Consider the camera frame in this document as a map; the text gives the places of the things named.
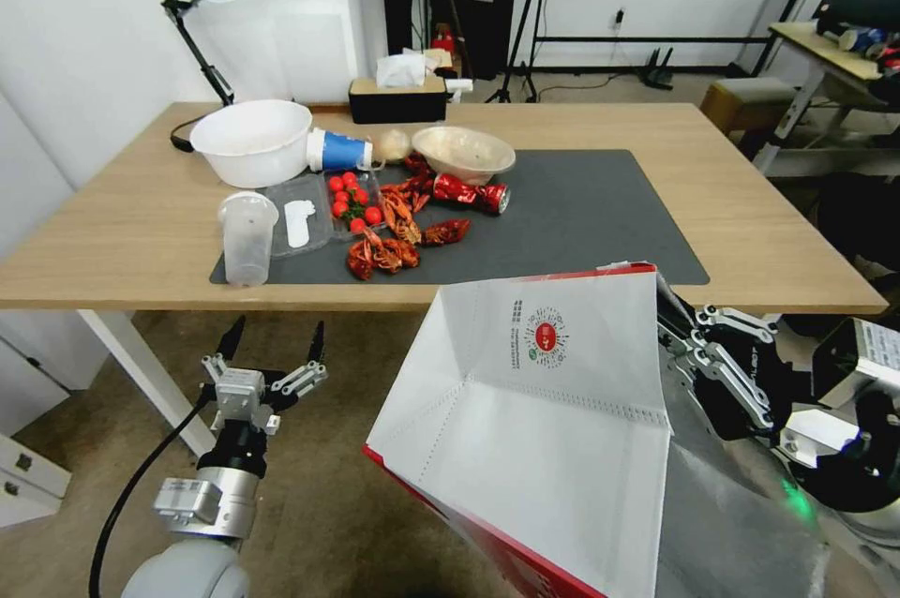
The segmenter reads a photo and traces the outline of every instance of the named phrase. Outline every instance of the table leg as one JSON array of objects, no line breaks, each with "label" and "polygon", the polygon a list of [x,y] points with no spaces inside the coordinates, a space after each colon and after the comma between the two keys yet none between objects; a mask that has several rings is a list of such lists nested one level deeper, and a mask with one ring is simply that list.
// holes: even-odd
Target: table leg
[{"label": "table leg", "polygon": [[823,78],[825,78],[825,70],[810,62],[809,76],[807,76],[806,82],[803,83],[803,87],[794,96],[794,100],[790,102],[790,106],[782,116],[778,127],[775,128],[774,138],[772,141],[766,142],[762,150],[753,158],[754,167],[762,173],[766,173],[772,166],[772,163],[775,162],[775,156],[781,150],[781,144],[790,136],[790,132],[794,130],[797,123],[800,122],[800,119],[809,107],[809,102],[813,100],[813,95],[822,84]]},{"label": "table leg", "polygon": [[[80,309],[78,313],[169,424],[176,426],[184,420],[192,408],[191,402],[182,394],[128,316],[122,312],[87,309]],[[212,432],[199,417],[185,427],[181,438],[197,456],[212,449],[215,443]]]}]

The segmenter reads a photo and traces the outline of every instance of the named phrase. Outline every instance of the clear plastic container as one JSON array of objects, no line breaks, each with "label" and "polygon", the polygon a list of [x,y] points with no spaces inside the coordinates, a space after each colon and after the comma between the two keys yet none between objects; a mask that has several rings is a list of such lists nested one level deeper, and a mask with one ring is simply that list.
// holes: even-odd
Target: clear plastic container
[{"label": "clear plastic container", "polygon": [[[314,251],[323,247],[334,234],[331,217],[331,202],[325,188],[325,181],[320,174],[307,173],[290,181],[285,181],[277,186],[270,186],[262,192],[278,210],[278,222],[275,225],[272,238],[272,257],[283,258],[295,254]],[[314,212],[306,216],[306,233],[298,228],[303,226],[301,220],[303,214],[297,215],[289,207],[291,202],[307,201],[312,203]],[[289,234],[288,226],[292,226],[292,234]],[[292,246],[297,243],[298,237],[307,239],[300,247]]]},{"label": "clear plastic container", "polygon": [[[322,173],[322,182],[324,184],[328,183],[328,179],[332,176],[341,176],[344,172],[323,172]],[[377,206],[382,209],[383,216],[383,207],[382,207],[382,192],[381,186],[378,183],[378,179],[375,177],[374,172],[356,172],[356,183],[366,192],[368,195],[368,204],[366,207]],[[331,205],[334,203],[335,194],[328,190],[325,191],[328,194],[328,213],[331,214]],[[343,218],[336,218],[331,216],[332,227],[334,231],[334,237],[339,241],[347,241],[351,240],[355,237],[355,235],[350,232],[350,224],[345,221]],[[378,225],[369,226],[372,230],[378,231],[381,230],[385,226],[385,223],[382,221]]]},{"label": "clear plastic container", "polygon": [[218,208],[225,253],[225,279],[235,286],[260,286],[269,278],[272,228],[278,209],[259,193],[243,191]]}]

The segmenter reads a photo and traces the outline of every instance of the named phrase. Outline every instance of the lamp arm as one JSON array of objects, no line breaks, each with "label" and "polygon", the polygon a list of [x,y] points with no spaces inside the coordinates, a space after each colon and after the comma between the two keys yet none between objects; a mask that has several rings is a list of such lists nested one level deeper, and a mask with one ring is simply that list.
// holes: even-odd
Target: lamp arm
[{"label": "lamp arm", "polygon": [[203,76],[212,86],[216,95],[222,100],[222,105],[231,106],[234,103],[234,90],[232,90],[228,81],[218,72],[216,67],[206,61],[203,53],[200,52],[200,48],[197,47],[197,43],[194,42],[194,39],[185,27],[184,16],[193,7],[196,7],[198,3],[200,3],[200,0],[164,0],[162,6],[166,10],[166,14],[169,15],[169,19],[175,24],[175,28],[178,29],[178,33],[181,34],[181,38],[186,42],[190,53],[194,55],[194,59],[200,64],[200,71]]}]

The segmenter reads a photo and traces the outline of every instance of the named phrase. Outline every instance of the tissue box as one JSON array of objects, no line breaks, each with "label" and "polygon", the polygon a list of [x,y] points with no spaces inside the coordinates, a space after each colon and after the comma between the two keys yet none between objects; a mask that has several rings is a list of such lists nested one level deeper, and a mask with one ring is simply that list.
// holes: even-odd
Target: tissue box
[{"label": "tissue box", "polygon": [[371,78],[357,78],[350,85],[350,112],[359,125],[443,120],[447,87],[437,76],[426,76],[421,87],[384,88]]}]

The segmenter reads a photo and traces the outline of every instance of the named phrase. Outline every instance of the red stripe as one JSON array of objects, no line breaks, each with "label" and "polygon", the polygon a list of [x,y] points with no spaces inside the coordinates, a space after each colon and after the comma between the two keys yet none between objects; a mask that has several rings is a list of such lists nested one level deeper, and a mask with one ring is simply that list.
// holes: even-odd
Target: red stripe
[{"label": "red stripe", "polygon": [[410,486],[406,481],[404,481],[403,479],[401,479],[401,478],[400,478],[399,476],[397,476],[395,473],[393,473],[392,471],[390,471],[390,470],[384,465],[384,458],[383,458],[381,455],[379,455],[378,453],[376,453],[375,451],[373,451],[371,448],[369,448],[369,447],[368,447],[368,443],[364,443],[364,444],[363,444],[363,455],[366,456],[366,457],[368,457],[372,462],[374,462],[374,463],[377,464],[379,467],[381,467],[381,468],[387,473],[388,476],[390,476],[392,479],[394,479],[395,481],[397,481],[401,486],[403,486],[403,488],[404,488],[407,492],[409,492],[413,497],[415,497],[417,500],[420,500],[420,501],[424,502],[425,504],[427,504],[428,507],[431,508],[431,509],[433,509],[435,512],[437,512],[437,513],[441,516],[441,518],[446,518],[446,516],[443,514],[443,512],[442,512],[440,509],[438,509],[434,504],[432,504],[432,503],[428,500],[427,497],[423,496],[422,493],[420,493],[420,492],[419,492],[418,490],[416,490],[414,487]]},{"label": "red stripe", "polygon": [[607,275],[636,275],[638,273],[656,272],[656,266],[647,262],[633,262],[613,268],[594,268],[574,273],[557,273],[555,275],[536,275],[521,277],[520,281],[546,281],[550,279],[577,279],[579,277],[606,277]]},{"label": "red stripe", "polygon": [[490,525],[490,523],[487,523],[478,516],[475,516],[470,512],[462,512],[459,510],[457,510],[457,512],[461,516],[465,516],[476,528],[491,535],[495,540],[500,542],[501,545],[507,546],[508,549],[512,550],[516,553],[516,555],[520,556],[522,560],[527,561],[532,566],[537,566],[537,568],[543,570],[548,575],[560,579],[564,584],[567,584],[568,586],[565,587],[554,585],[554,589],[556,589],[557,595],[560,596],[560,598],[566,598],[567,596],[607,598],[605,593],[601,593],[594,587],[588,586],[576,576],[566,572],[556,563],[548,561],[536,551],[529,549],[527,546],[523,545],[520,542],[517,542],[512,537],[510,537],[503,531],[498,530],[494,526]]}]

